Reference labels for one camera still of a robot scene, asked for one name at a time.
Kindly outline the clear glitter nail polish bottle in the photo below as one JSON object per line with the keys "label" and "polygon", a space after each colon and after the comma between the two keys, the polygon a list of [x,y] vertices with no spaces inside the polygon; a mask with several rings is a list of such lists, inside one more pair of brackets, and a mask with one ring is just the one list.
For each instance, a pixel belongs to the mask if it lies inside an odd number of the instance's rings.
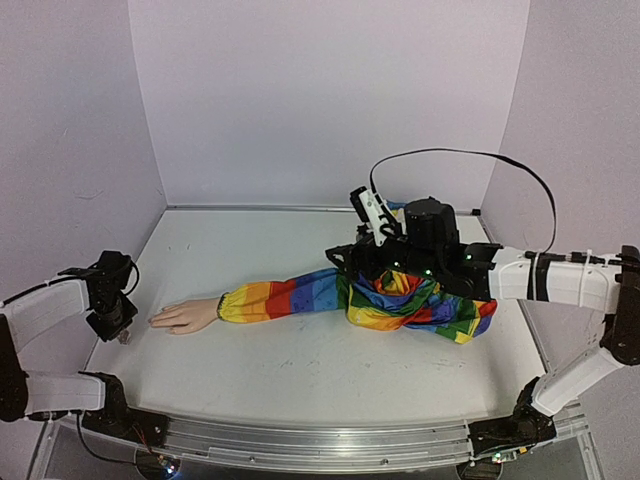
{"label": "clear glitter nail polish bottle", "polygon": [[129,330],[123,330],[119,333],[117,340],[120,345],[129,345],[131,342],[131,333]]}

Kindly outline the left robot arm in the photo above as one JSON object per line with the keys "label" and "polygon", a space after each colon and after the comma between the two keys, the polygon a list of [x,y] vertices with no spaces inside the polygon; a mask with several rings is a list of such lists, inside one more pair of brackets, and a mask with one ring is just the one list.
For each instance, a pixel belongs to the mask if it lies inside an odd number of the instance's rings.
{"label": "left robot arm", "polygon": [[140,273],[131,256],[105,250],[92,265],[67,268],[1,303],[1,419],[94,412],[116,437],[133,411],[112,374],[73,370],[95,337],[128,343],[138,310],[129,296]]}

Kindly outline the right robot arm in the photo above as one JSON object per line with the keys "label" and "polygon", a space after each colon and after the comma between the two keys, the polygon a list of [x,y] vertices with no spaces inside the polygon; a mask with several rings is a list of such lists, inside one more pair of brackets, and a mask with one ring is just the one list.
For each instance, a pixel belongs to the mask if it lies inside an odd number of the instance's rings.
{"label": "right robot arm", "polygon": [[453,208],[434,198],[397,215],[368,189],[352,203],[360,219],[353,243],[327,250],[348,279],[385,270],[436,281],[448,294],[516,302],[527,314],[573,321],[566,353],[531,380],[504,417],[468,427],[477,454],[529,447],[556,435],[554,417],[608,375],[639,363],[639,250],[552,253],[461,240]]}

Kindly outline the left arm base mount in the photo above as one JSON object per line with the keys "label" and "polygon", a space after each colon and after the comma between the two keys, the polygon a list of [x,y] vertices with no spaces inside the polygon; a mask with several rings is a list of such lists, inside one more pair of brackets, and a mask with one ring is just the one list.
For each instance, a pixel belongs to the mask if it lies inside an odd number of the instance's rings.
{"label": "left arm base mount", "polygon": [[164,446],[169,427],[167,415],[130,406],[123,383],[115,375],[89,372],[84,375],[99,380],[105,388],[103,407],[86,411],[82,416],[81,426],[85,430],[136,442],[148,449]]}

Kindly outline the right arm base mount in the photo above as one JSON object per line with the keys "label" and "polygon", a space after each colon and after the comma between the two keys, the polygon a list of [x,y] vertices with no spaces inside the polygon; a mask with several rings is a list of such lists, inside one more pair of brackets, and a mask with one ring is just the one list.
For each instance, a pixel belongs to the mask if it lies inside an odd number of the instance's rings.
{"label": "right arm base mount", "polygon": [[472,459],[530,448],[556,438],[553,418],[532,405],[533,390],[539,380],[539,377],[535,377],[525,385],[510,415],[478,420],[469,425]]}

